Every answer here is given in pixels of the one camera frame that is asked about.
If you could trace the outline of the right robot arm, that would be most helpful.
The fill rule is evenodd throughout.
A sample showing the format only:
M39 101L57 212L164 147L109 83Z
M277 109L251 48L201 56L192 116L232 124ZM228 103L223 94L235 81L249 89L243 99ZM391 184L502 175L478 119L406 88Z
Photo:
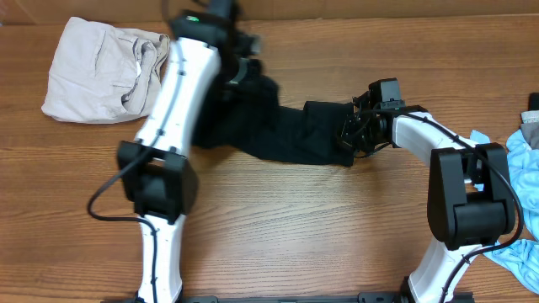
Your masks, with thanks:
M498 248L521 227L521 208L510 185L505 149L477 143L437 122L418 105L405 104L398 80L370 84L352 103L339 142L358 158L392 146L415 155L429 169L427 220L433 238L420 265L396 292L367 292L360 302L472 302L456 285L480 254Z

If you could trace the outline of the black t-shirt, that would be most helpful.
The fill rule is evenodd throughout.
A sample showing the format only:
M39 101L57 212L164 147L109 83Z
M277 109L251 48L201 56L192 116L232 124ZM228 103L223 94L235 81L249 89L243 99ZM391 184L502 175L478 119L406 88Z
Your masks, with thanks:
M191 144L205 149L233 146L261 160L350 167L354 153L338 143L351 103L307 101L302 109L279 104L278 84L248 61L237 84L216 79L200 110Z

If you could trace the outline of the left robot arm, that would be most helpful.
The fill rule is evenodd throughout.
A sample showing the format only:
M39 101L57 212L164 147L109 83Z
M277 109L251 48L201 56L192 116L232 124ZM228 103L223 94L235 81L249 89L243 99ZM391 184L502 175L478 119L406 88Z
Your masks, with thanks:
M240 6L211 1L204 12L185 10L171 24L168 70L134 141L117 150L125 196L142 235L142 281L136 302L179 302L181 238L199 179L189 163L205 102L229 99L253 78L259 37L237 28Z

